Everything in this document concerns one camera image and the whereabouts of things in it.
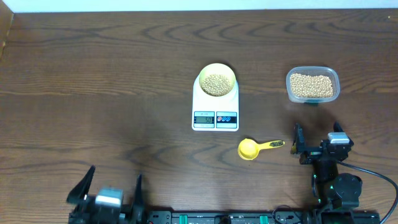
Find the pale yellow bowl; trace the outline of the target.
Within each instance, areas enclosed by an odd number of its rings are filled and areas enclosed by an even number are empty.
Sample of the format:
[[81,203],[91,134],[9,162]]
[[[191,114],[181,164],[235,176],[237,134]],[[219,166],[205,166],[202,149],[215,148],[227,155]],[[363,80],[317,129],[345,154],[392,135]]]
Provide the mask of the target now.
[[201,72],[198,75],[200,88],[201,88],[201,84],[202,84],[204,78],[211,74],[225,75],[226,77],[228,77],[230,80],[230,85],[232,87],[231,91],[233,90],[233,88],[236,84],[236,76],[235,76],[233,70],[229,66],[227,66],[223,63],[212,63],[212,64],[207,65],[205,68],[203,68],[201,70]]

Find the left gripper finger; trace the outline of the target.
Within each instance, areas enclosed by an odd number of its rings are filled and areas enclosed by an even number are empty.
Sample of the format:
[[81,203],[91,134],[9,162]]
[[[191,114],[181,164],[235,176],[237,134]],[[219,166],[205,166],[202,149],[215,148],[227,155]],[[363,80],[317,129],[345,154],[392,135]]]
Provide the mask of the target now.
[[95,166],[91,166],[85,176],[70,191],[67,197],[68,203],[79,204],[85,200],[85,196],[88,194],[91,182],[93,180],[95,169]]
[[142,175],[137,177],[136,188],[134,192],[134,201],[132,203],[132,217],[142,218],[144,216],[144,200],[142,196]]

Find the soybeans in bowl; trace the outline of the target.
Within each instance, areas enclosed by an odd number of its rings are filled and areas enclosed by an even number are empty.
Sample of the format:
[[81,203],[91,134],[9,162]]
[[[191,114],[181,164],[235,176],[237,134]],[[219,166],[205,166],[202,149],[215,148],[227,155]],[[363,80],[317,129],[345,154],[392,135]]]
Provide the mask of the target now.
[[201,88],[211,96],[224,96],[232,89],[229,78],[218,74],[211,74],[205,77]]

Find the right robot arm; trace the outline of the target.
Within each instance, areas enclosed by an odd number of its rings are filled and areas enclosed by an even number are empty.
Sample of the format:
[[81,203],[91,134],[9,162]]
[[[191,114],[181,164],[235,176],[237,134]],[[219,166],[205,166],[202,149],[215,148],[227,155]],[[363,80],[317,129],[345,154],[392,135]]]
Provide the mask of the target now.
[[318,207],[303,213],[304,223],[354,223],[352,209],[359,206],[363,182],[356,175],[339,173],[337,168],[353,146],[337,122],[319,146],[307,146],[301,125],[295,125],[290,153],[300,156],[301,165],[313,167],[312,191],[318,198]]

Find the clear plastic container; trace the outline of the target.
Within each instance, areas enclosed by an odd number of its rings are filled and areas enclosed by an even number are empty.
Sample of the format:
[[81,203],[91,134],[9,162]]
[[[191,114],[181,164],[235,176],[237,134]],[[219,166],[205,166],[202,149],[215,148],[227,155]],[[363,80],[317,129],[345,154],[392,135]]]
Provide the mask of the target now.
[[294,103],[327,103],[340,94],[338,74],[329,67],[295,67],[285,80],[289,100]]

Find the soybeans pile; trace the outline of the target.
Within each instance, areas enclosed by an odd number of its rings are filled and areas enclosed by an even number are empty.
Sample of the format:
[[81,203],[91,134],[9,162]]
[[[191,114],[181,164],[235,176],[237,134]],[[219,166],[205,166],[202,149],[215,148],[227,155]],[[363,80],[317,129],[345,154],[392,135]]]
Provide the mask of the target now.
[[328,98],[333,96],[331,79],[324,75],[310,76],[293,73],[290,76],[292,93],[305,98]]

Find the yellow measuring scoop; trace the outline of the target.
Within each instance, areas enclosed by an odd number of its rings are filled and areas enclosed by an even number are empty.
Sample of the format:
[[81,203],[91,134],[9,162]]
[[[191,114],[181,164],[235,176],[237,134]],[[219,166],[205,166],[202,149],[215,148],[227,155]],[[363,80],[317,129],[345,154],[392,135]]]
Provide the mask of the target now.
[[238,145],[238,155],[246,161],[251,161],[259,155],[261,150],[276,149],[282,147],[284,144],[283,140],[274,140],[259,144],[255,140],[246,138]]

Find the white digital kitchen scale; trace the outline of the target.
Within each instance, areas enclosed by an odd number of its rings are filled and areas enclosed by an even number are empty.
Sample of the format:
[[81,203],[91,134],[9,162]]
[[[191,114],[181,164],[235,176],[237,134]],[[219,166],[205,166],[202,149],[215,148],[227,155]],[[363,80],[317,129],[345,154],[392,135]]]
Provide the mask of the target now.
[[239,129],[239,85],[223,96],[211,96],[200,86],[200,76],[193,84],[192,129],[194,131],[229,131]]

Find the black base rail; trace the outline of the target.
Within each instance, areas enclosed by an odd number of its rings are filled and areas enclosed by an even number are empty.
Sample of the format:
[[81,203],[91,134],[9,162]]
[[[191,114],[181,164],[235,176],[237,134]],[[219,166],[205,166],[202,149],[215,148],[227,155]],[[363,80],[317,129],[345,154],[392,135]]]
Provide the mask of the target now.
[[[294,212],[277,211],[274,213],[176,213],[169,211],[149,212],[141,223],[145,224],[304,224],[315,223],[311,220],[300,218],[302,214],[295,215]],[[349,213],[344,213],[343,217],[332,217],[331,221],[325,223],[359,223],[376,224],[379,223],[379,215],[376,213],[354,213],[353,221],[350,221]],[[70,214],[68,223],[111,223],[110,221],[90,221],[88,217],[78,217]]]

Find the green label on container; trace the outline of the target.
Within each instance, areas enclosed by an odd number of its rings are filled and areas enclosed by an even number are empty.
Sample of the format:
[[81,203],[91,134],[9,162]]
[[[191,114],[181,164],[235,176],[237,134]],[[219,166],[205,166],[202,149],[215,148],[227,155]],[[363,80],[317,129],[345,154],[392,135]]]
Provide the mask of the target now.
[[310,106],[318,106],[319,103],[304,103],[305,105],[310,105]]

